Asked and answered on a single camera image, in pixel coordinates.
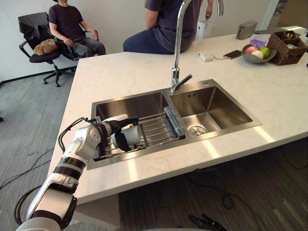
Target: green apple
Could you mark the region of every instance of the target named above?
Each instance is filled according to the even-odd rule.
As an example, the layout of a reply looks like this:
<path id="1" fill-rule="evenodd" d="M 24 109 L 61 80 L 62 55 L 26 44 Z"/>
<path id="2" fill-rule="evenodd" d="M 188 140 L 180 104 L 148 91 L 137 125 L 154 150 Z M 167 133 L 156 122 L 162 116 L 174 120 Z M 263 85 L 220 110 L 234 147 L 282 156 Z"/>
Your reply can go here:
<path id="1" fill-rule="evenodd" d="M 261 51 L 263 53 L 263 59 L 267 59 L 269 54 L 270 54 L 270 50 L 267 47 L 261 47 L 259 49 L 259 51 Z"/>

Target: fruit bowl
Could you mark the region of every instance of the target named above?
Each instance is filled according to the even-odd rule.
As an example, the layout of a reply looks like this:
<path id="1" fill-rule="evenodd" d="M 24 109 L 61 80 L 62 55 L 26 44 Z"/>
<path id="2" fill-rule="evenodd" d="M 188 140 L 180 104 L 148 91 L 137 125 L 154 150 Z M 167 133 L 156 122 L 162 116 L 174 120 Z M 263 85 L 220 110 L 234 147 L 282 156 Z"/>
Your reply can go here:
<path id="1" fill-rule="evenodd" d="M 274 58 L 274 56 L 277 53 L 276 50 L 270 50 L 270 52 L 269 52 L 270 55 L 267 57 L 267 59 L 260 59 L 259 57 L 255 56 L 253 54 L 245 54 L 245 50 L 248 47 L 251 47 L 251 46 L 252 45 L 250 45 L 250 44 L 244 46 L 243 49 L 242 49 L 242 55 L 243 55 L 244 59 L 246 59 L 248 62 L 253 63 L 253 64 L 266 63 L 268 60 L 271 60 L 272 58 Z"/>

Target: faucet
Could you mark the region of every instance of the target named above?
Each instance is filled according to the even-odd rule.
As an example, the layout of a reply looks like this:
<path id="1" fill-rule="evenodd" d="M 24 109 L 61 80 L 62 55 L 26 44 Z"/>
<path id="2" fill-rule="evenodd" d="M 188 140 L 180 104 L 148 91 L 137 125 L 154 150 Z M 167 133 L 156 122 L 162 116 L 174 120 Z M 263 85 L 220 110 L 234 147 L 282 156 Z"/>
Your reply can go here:
<path id="1" fill-rule="evenodd" d="M 179 58 L 180 58 L 180 48 L 182 41 L 182 30 L 183 30 L 183 18 L 187 6 L 192 0 L 183 0 L 182 5 L 178 14 L 178 22 L 177 22 L 177 34 L 175 39 L 175 49 L 174 49 L 174 65 L 172 67 L 172 79 L 171 79 L 171 93 L 177 93 L 181 86 L 190 80 L 193 76 L 189 74 L 185 77 L 181 82 L 179 81 L 180 68 L 179 68 Z M 223 0 L 216 0 L 217 2 L 217 15 L 223 15 Z"/>

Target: gray pants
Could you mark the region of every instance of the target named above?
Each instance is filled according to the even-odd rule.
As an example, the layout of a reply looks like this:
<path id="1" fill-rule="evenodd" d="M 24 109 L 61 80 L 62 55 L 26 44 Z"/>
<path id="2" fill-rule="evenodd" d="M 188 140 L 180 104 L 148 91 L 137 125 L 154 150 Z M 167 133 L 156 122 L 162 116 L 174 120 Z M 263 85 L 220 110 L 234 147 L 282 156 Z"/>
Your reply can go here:
<path id="1" fill-rule="evenodd" d="M 82 38 L 77 38 L 73 40 L 74 45 L 73 49 L 74 52 L 77 53 L 78 55 L 86 58 L 86 57 L 92 57 L 94 54 L 98 55 L 103 55 L 106 54 L 106 49 L 104 45 L 96 41 L 94 39 L 82 37 Z"/>

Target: white charger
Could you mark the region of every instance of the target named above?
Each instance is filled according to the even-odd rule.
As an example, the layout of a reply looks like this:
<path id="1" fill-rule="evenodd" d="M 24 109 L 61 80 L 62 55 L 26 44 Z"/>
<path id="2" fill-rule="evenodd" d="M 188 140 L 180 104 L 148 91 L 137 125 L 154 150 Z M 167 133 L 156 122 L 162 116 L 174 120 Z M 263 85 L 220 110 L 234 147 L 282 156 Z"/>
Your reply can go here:
<path id="1" fill-rule="evenodd" d="M 209 54 L 203 54 L 202 52 L 198 52 L 198 56 L 203 62 L 211 62 L 214 60 L 214 57 Z"/>

